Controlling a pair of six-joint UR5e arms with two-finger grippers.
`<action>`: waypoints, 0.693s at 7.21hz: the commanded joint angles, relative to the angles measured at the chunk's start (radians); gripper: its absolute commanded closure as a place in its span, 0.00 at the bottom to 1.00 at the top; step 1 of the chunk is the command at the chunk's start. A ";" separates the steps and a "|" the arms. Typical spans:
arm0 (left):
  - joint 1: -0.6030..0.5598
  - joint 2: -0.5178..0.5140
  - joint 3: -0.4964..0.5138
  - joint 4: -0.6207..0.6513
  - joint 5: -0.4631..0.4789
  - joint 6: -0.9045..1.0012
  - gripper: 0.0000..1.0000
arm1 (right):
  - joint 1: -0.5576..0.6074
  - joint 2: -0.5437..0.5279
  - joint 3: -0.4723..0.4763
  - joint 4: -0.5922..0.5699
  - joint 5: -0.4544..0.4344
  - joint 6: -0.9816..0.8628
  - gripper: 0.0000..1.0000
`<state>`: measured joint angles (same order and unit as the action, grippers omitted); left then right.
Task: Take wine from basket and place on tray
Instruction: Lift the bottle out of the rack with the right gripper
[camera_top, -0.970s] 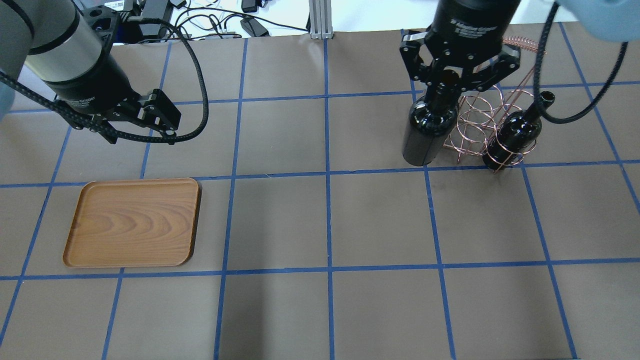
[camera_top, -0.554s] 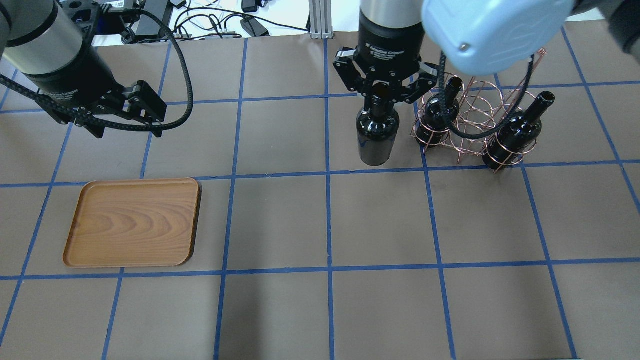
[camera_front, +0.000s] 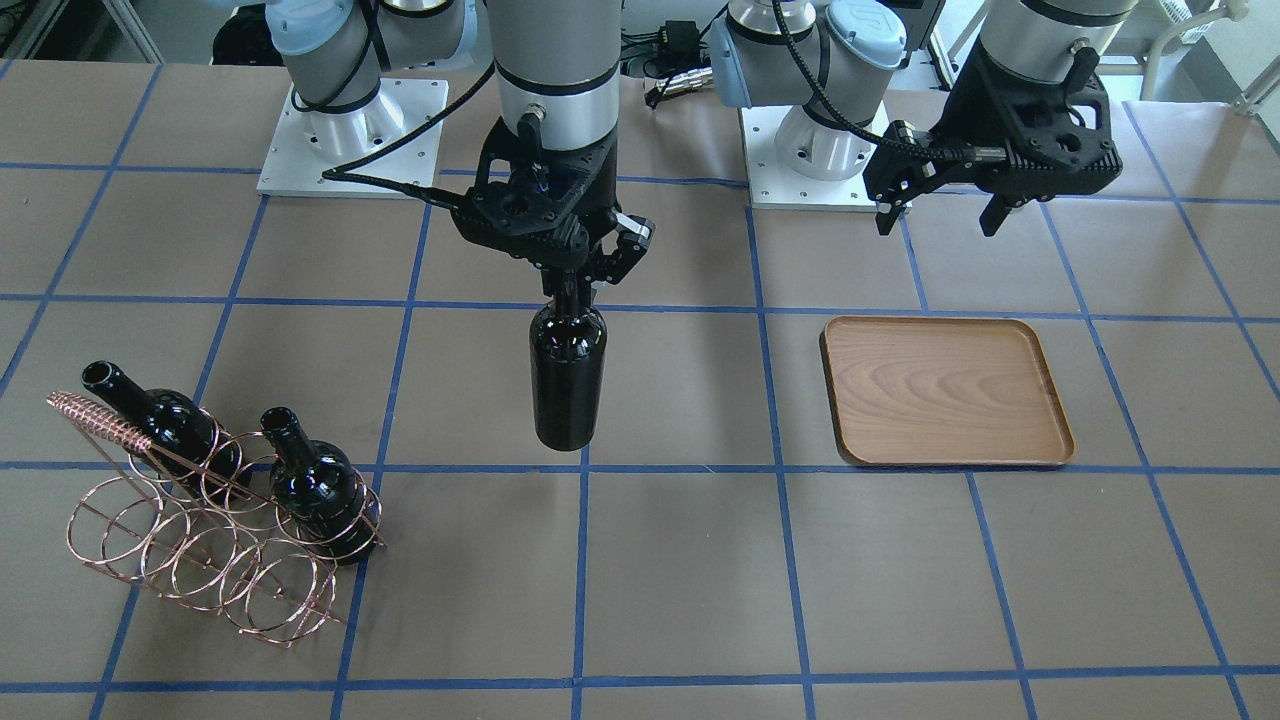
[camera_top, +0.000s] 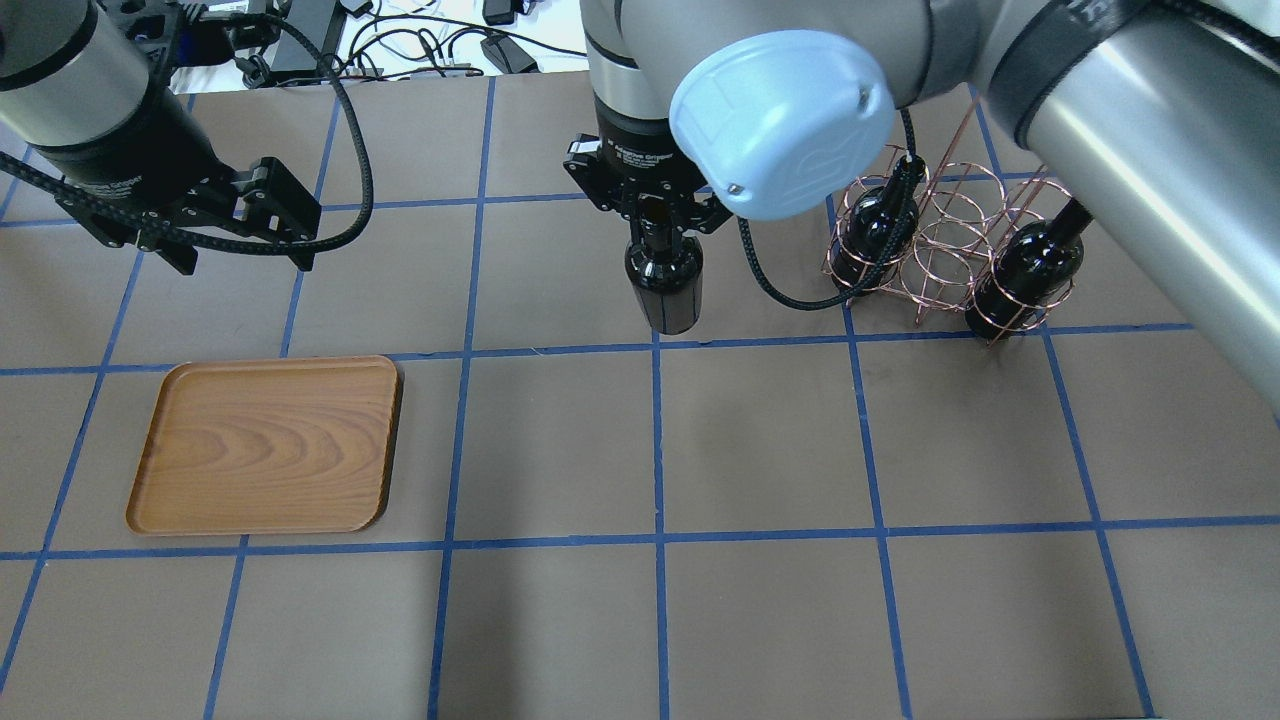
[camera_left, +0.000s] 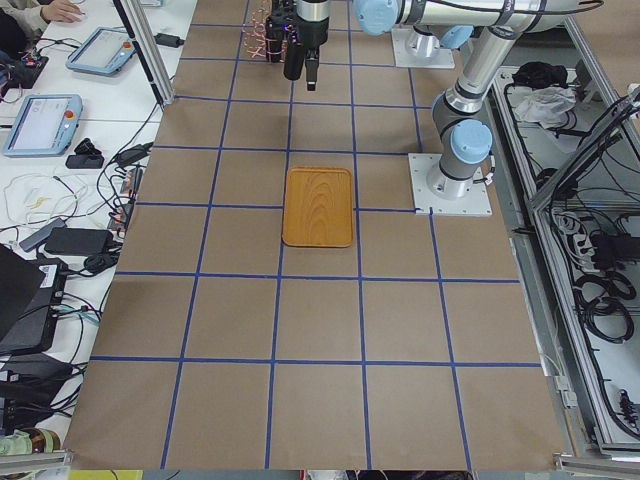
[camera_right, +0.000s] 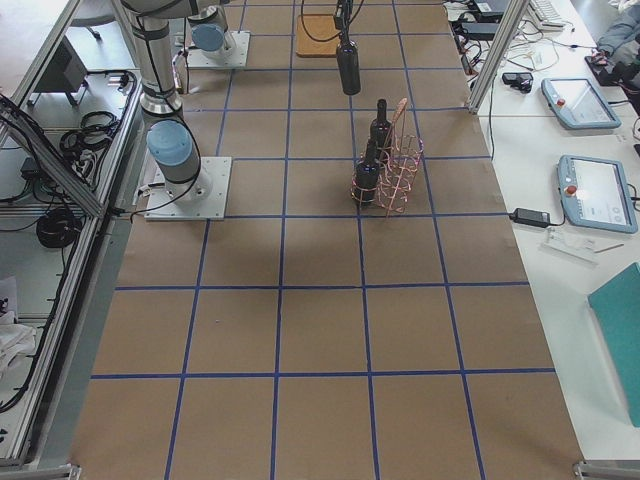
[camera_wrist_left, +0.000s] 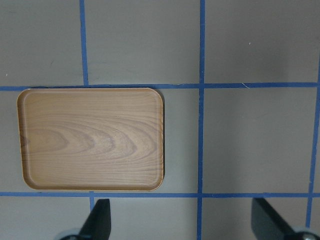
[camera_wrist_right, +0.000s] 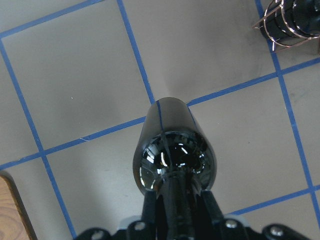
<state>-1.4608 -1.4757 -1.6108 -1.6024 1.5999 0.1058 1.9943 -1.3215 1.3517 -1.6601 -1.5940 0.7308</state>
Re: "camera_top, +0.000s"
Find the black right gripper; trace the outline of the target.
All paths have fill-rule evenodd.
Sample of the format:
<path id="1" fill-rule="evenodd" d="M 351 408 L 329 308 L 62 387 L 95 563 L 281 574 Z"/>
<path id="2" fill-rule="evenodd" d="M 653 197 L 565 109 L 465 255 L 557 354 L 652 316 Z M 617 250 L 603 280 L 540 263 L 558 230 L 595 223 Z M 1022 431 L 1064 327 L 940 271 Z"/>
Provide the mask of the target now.
<path id="1" fill-rule="evenodd" d="M 666 119 L 596 111 L 596 135 L 576 135 L 563 168 L 594 206 L 639 224 L 709 234 L 731 211 L 714 196 L 698 199 L 707 181 L 678 147 Z"/>

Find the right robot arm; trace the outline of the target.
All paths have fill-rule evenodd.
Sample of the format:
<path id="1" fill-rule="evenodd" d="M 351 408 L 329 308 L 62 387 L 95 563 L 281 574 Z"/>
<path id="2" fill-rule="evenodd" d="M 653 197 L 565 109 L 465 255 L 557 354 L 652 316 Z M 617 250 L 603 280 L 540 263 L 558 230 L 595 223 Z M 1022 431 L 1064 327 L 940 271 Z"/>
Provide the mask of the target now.
<path id="1" fill-rule="evenodd" d="M 850 184 L 969 83 L 1277 405 L 1277 37 L 1207 1 L 584 1 L 599 135 L 567 172 L 710 233 Z"/>

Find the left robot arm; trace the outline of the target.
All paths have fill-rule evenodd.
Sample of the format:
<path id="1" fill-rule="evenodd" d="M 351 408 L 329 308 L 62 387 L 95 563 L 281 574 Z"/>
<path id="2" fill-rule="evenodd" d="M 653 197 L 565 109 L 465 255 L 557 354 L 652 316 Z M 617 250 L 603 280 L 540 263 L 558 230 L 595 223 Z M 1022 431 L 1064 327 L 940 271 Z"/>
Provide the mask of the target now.
<path id="1" fill-rule="evenodd" d="M 96 1 L 3 4 L 3 123 L 83 199 L 59 206 L 100 243 L 155 252 L 183 275 L 198 251 L 172 229 L 285 245 L 301 270 L 317 201 L 275 158 L 237 170 Z"/>

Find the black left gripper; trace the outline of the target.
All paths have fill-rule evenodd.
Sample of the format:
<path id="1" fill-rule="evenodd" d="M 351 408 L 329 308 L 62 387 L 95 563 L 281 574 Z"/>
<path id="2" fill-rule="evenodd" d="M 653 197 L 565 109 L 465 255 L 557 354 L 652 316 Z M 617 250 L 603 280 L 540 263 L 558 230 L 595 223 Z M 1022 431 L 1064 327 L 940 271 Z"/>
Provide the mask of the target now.
<path id="1" fill-rule="evenodd" d="M 193 246 L 138 231 L 81 202 L 59 199 L 58 205 L 106 247 L 132 243 L 157 254 L 182 275 L 195 273 Z M 186 231 L 218 228 L 283 246 L 314 240 L 321 209 L 283 161 L 262 158 L 248 170 L 204 178 L 178 200 L 143 215 Z"/>

